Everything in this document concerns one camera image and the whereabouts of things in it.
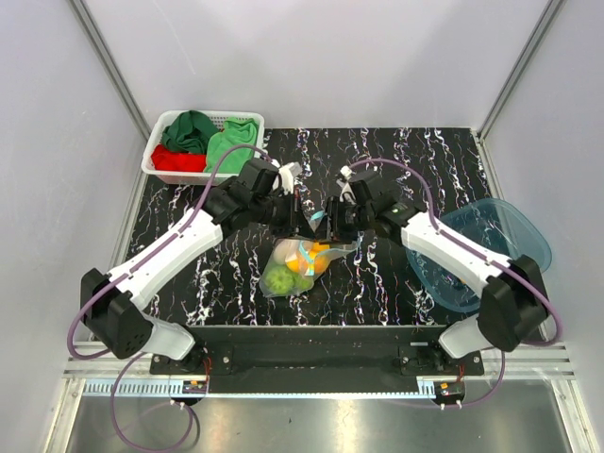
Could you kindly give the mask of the clear zip top bag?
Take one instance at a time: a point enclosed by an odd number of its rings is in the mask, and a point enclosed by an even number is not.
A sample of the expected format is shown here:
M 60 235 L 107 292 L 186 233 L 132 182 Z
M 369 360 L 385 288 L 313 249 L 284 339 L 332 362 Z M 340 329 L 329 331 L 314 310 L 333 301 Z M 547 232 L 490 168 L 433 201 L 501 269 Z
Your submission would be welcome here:
M 298 296 L 309 291 L 329 265 L 356 251 L 360 238 L 345 243 L 279 239 L 260 277 L 266 297 Z

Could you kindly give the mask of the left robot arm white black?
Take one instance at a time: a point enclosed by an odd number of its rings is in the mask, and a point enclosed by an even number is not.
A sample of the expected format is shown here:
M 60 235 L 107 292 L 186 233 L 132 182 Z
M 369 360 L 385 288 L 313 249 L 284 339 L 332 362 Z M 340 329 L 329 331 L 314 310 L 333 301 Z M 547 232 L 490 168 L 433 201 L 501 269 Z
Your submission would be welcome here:
M 78 322 L 118 359 L 151 353 L 182 373 L 196 372 L 204 360 L 200 341 L 180 324 L 145 314 L 146 307 L 192 261 L 252 224 L 270 227 L 278 238 L 312 239 L 294 186 L 301 172 L 297 162 L 253 158 L 236 176 L 208 184 L 196 205 L 134 258 L 82 277 Z

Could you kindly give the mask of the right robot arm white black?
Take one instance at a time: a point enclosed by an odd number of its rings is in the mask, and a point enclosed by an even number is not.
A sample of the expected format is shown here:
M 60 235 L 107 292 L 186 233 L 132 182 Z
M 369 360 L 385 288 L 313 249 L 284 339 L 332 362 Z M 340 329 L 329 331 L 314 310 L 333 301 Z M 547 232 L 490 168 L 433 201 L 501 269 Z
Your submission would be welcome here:
M 405 203 L 377 172 L 340 171 L 342 191 L 328 199 L 315 235 L 321 243 L 353 243 L 373 231 L 418 252 L 453 274 L 480 299 L 478 313 L 448 327 L 428 351 L 431 368 L 449 374 L 467 354 L 496 348 L 512 352 L 549 316 L 538 263 L 480 246 L 437 220 L 427 209 Z

